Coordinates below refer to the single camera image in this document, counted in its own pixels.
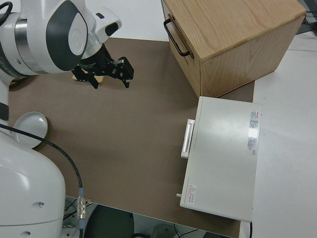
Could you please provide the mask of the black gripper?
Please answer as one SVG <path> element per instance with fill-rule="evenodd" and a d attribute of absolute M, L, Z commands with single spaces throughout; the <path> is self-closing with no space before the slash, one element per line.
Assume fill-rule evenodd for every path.
<path fill-rule="evenodd" d="M 95 75 L 118 77 L 125 88 L 129 88 L 129 84 L 134 77 L 134 68 L 126 57 L 118 59 L 117 70 L 113 62 L 114 59 L 107 48 L 100 48 L 94 55 L 81 59 L 80 66 L 76 66 L 71 72 L 75 81 L 90 83 L 95 89 L 98 89 L 99 86 Z"/>

